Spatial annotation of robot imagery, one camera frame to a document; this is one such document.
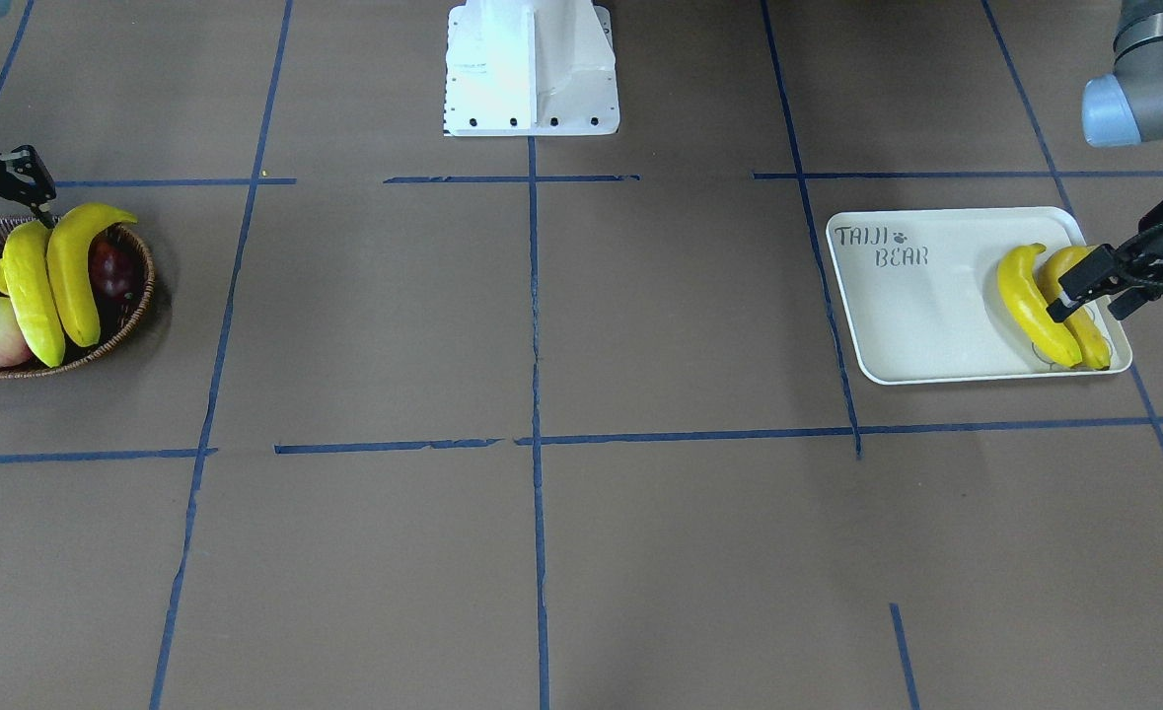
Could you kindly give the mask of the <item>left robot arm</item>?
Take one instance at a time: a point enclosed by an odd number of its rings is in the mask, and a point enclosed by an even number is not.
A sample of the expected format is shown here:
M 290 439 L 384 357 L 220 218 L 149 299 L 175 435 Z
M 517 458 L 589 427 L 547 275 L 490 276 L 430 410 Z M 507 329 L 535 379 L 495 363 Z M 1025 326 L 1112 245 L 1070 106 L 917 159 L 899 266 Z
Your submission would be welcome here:
M 1163 140 L 1163 1 L 1123 1 L 1113 50 L 1113 71 L 1083 90 L 1083 135 L 1098 148 Z M 1139 219 L 1134 237 L 1092 248 L 1062 275 L 1047 312 L 1063 322 L 1101 297 L 1115 320 L 1163 298 L 1163 201 Z

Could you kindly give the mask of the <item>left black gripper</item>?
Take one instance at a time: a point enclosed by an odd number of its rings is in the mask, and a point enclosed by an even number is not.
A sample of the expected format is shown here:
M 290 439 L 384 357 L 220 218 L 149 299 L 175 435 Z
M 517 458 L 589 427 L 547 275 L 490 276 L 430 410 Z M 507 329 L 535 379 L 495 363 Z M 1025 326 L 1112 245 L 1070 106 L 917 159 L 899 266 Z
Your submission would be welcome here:
M 1063 324 L 1087 303 L 1115 294 L 1110 315 L 1125 320 L 1163 298 L 1163 199 L 1137 221 L 1137 233 L 1123 244 L 1121 261 L 1113 247 L 1059 248 L 1046 260 L 1047 314 Z

